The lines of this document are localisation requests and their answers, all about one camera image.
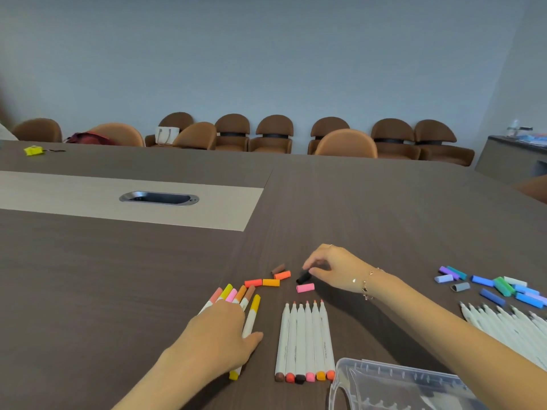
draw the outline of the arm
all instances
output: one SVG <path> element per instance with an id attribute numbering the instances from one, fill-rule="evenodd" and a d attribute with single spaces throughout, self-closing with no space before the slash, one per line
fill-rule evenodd
<path id="1" fill-rule="evenodd" d="M 330 271 L 311 267 L 321 262 Z M 547 372 L 456 317 L 405 282 L 347 250 L 321 245 L 304 269 L 329 285 L 383 302 L 426 340 L 427 346 L 491 409 L 536 409 L 547 402 Z"/>
<path id="2" fill-rule="evenodd" d="M 193 317 L 112 410 L 179 410 L 212 380 L 247 362 L 263 334 L 241 338 L 244 320 L 239 305 L 220 301 Z"/>

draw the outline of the conference table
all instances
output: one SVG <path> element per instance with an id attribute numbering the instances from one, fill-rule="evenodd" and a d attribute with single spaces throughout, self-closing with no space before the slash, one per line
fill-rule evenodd
<path id="1" fill-rule="evenodd" d="M 65 152 L 25 156 L 34 144 Z M 264 339 L 239 380 L 219 377 L 185 408 L 325 408 L 330 383 L 274 381 L 281 314 L 293 301 L 325 301 L 335 360 L 451 372 L 379 301 L 314 278 L 315 291 L 298 294 L 302 264 L 321 243 L 347 248 L 458 316 L 459 301 L 484 298 L 477 285 L 455 293 L 434 282 L 440 266 L 547 291 L 547 206 L 459 165 L 4 141 L 0 174 L 2 408 L 111 408 L 217 287 L 269 278 L 281 263 L 292 277 L 256 289 L 254 330 Z M 197 187 L 215 213 L 201 227 L 184 214 L 201 201 L 158 221 L 101 211 L 102 184 L 155 183 Z M 240 200 L 206 197 L 213 189 Z M 232 220 L 240 206 L 246 214 Z"/>

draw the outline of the table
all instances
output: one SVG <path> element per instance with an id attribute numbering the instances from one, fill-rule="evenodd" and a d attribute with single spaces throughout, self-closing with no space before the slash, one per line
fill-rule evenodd
<path id="1" fill-rule="evenodd" d="M 0 401 L 6 408 L 110 408 L 184 330 L 217 286 L 293 271 L 262 297 L 262 343 L 236 382 L 188 409 L 321 409 L 328 383 L 274 382 L 285 302 L 324 299 L 335 359 L 449 372 L 377 301 L 295 279 L 320 243 L 348 248 L 459 315 L 433 281 L 441 265 L 509 275 L 547 291 L 547 207 L 481 174 L 428 161 L 4 142 L 0 171 L 263 187 L 243 232 L 0 210 Z M 528 310 L 524 304 L 521 310 Z"/>
<path id="2" fill-rule="evenodd" d="M 475 170 L 504 184 L 518 184 L 547 174 L 547 147 L 492 135 Z"/>

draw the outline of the brown leather chair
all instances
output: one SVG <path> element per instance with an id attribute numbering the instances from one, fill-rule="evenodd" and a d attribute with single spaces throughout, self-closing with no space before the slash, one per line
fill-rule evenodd
<path id="1" fill-rule="evenodd" d="M 140 132 L 125 123 L 103 123 L 90 129 L 90 131 L 112 139 L 117 145 L 144 146 L 144 140 Z"/>
<path id="2" fill-rule="evenodd" d="M 374 124 L 370 133 L 378 148 L 378 158 L 418 159 L 420 148 L 405 144 L 414 142 L 414 130 L 405 121 L 396 118 L 385 118 Z"/>
<path id="3" fill-rule="evenodd" d="M 350 129 L 350 126 L 342 118 L 338 118 L 336 116 L 327 116 L 318 120 L 311 127 L 310 137 L 315 137 L 315 139 L 312 139 L 308 144 L 308 155 L 313 155 L 313 153 L 317 149 L 319 141 L 321 141 L 321 139 L 323 139 L 325 135 L 332 132 L 333 130 L 344 129 L 348 130 Z"/>
<path id="4" fill-rule="evenodd" d="M 240 114 L 228 114 L 215 123 L 217 151 L 247 151 L 249 149 L 249 120 Z"/>
<path id="5" fill-rule="evenodd" d="M 547 204 L 547 175 L 523 181 L 514 186 L 520 192 Z"/>
<path id="6" fill-rule="evenodd" d="M 359 130 L 333 130 L 319 142 L 315 155 L 378 158 L 376 144 Z"/>
<path id="7" fill-rule="evenodd" d="M 270 115 L 265 117 L 256 128 L 256 135 L 249 141 L 250 152 L 291 153 L 294 133 L 293 122 L 284 115 Z"/>
<path id="8" fill-rule="evenodd" d="M 192 116 L 187 114 L 186 112 L 174 112 L 172 114 L 169 114 L 165 118 L 163 118 L 161 122 L 158 124 L 158 126 L 174 127 L 174 128 L 178 128 L 180 132 L 182 132 L 193 123 L 194 123 L 194 118 L 192 118 Z M 156 144 L 155 135 L 147 135 L 144 138 L 144 142 L 146 143 L 146 146 L 170 146 L 170 145 Z"/>
<path id="9" fill-rule="evenodd" d="M 442 142 L 456 142 L 454 132 L 442 122 L 424 119 L 414 127 L 416 145 L 421 149 L 420 159 L 425 161 L 443 161 L 468 167 L 475 157 L 475 151 L 454 145 L 442 145 Z"/>
<path id="10" fill-rule="evenodd" d="M 214 150 L 217 129 L 210 122 L 198 122 L 183 130 L 173 141 L 173 147 L 194 150 Z"/>
<path id="11" fill-rule="evenodd" d="M 36 118 L 22 122 L 11 130 L 19 141 L 62 142 L 61 127 L 53 119 Z"/>

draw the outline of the person's right hand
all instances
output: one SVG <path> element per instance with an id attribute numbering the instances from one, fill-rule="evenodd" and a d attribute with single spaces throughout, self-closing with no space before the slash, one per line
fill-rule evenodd
<path id="1" fill-rule="evenodd" d="M 324 270 L 313 265 L 328 263 L 330 270 Z M 311 275 L 335 288 L 351 292 L 362 292 L 363 282 L 370 277 L 370 272 L 382 273 L 345 248 L 331 244 L 322 244 L 304 262 L 302 269 L 309 269 Z"/>

